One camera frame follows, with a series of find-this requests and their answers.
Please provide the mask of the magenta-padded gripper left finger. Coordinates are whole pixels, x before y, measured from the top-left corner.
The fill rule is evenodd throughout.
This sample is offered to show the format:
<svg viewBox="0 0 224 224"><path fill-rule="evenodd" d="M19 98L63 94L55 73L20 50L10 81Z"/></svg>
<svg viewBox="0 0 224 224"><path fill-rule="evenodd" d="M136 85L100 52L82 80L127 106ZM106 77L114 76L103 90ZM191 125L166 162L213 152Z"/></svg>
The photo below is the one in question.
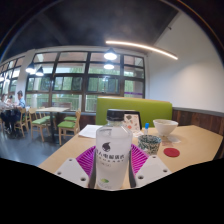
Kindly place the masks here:
<svg viewBox="0 0 224 224"><path fill-rule="evenodd" d="M96 182L95 147L81 153L77 158L68 158L55 174L84 188L93 189Z"/></svg>

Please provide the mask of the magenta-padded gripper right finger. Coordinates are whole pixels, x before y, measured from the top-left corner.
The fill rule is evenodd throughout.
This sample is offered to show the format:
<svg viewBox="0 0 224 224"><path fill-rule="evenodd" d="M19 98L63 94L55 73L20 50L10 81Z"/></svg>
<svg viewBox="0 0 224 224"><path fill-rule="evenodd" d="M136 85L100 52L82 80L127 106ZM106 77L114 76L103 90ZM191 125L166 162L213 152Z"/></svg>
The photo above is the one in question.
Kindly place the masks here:
<svg viewBox="0 0 224 224"><path fill-rule="evenodd" d="M171 171L158 156L149 156L136 145L131 146L129 182L132 188L143 187L170 174Z"/></svg>

